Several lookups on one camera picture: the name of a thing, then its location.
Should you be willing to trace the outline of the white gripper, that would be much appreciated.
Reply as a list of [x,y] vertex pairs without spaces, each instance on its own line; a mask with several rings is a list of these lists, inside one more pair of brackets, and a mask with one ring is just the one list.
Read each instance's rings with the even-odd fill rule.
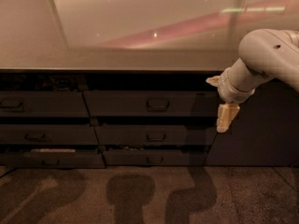
[[208,77],[206,83],[218,87],[220,98],[227,103],[219,105],[217,118],[217,132],[225,133],[240,110],[239,104],[246,102],[255,90],[240,91],[235,88],[229,81],[229,68],[226,68],[220,76]]

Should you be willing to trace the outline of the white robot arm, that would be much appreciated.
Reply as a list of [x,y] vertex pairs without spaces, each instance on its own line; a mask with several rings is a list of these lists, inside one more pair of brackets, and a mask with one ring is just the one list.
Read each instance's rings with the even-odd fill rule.
[[238,60],[206,83],[218,90],[224,104],[218,107],[217,132],[225,133],[260,85],[277,78],[299,91],[299,33],[259,29],[245,35],[238,47]]

